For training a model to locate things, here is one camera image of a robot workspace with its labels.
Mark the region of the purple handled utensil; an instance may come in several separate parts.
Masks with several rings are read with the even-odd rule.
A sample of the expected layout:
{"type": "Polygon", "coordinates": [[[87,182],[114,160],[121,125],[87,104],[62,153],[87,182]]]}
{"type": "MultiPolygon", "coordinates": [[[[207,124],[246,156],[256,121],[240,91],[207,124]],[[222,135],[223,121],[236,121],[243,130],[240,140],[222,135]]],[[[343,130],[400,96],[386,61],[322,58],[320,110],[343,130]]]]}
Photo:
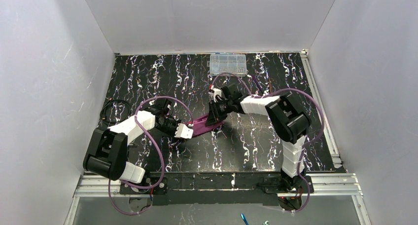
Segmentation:
{"type": "Polygon", "coordinates": [[[260,85],[259,81],[256,79],[256,77],[254,75],[251,75],[251,79],[255,83],[255,85],[257,86],[257,88],[259,90],[259,95],[263,96],[264,95],[264,89],[260,85]]]}

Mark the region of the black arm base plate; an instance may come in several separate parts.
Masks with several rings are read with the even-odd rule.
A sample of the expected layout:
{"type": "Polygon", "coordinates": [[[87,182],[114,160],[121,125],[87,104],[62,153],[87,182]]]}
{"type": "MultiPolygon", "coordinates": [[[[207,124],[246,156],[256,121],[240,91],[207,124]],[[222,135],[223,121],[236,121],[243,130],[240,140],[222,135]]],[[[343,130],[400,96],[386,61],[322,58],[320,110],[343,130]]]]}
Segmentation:
{"type": "Polygon", "coordinates": [[[314,192],[312,179],[305,176],[299,188],[279,188],[280,172],[168,172],[153,189],[120,186],[121,195],[152,195],[155,206],[175,204],[262,204],[278,206],[287,201],[301,205],[301,197],[314,192]]]}

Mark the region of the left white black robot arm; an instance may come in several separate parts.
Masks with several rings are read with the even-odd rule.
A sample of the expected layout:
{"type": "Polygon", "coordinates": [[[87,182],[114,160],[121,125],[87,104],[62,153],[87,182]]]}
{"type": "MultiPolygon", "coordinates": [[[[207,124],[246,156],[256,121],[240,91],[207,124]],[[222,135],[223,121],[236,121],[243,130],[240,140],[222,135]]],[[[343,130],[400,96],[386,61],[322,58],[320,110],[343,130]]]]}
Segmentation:
{"type": "Polygon", "coordinates": [[[180,120],[169,116],[173,102],[169,99],[152,100],[125,121],[111,126],[98,127],[93,131],[83,168],[112,181],[121,180],[139,184],[145,169],[128,161],[128,145],[144,134],[144,130],[158,129],[174,136],[180,120]]]}

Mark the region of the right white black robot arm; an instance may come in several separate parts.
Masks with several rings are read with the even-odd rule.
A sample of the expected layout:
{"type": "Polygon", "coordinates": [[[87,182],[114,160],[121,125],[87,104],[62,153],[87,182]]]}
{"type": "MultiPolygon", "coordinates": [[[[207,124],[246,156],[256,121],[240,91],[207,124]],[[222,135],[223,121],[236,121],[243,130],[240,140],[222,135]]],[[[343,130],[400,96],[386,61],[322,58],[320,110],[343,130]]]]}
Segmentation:
{"type": "Polygon", "coordinates": [[[209,89],[209,113],[205,126],[213,126],[226,119],[229,113],[267,116],[282,141],[283,163],[280,170],[279,188],[299,188],[304,172],[303,145],[311,120],[297,106],[291,95],[262,97],[243,94],[234,84],[220,89],[209,89]]]}

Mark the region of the purple cloth napkin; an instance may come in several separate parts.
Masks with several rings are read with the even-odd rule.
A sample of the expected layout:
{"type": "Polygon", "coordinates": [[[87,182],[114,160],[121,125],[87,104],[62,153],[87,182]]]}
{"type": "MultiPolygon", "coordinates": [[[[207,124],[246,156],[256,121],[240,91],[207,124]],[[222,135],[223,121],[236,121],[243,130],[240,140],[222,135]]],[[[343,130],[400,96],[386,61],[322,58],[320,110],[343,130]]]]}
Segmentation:
{"type": "Polygon", "coordinates": [[[192,138],[208,133],[224,124],[224,121],[220,121],[220,122],[216,122],[213,125],[206,126],[208,116],[209,116],[208,114],[204,114],[200,116],[199,118],[193,120],[192,138]]]}

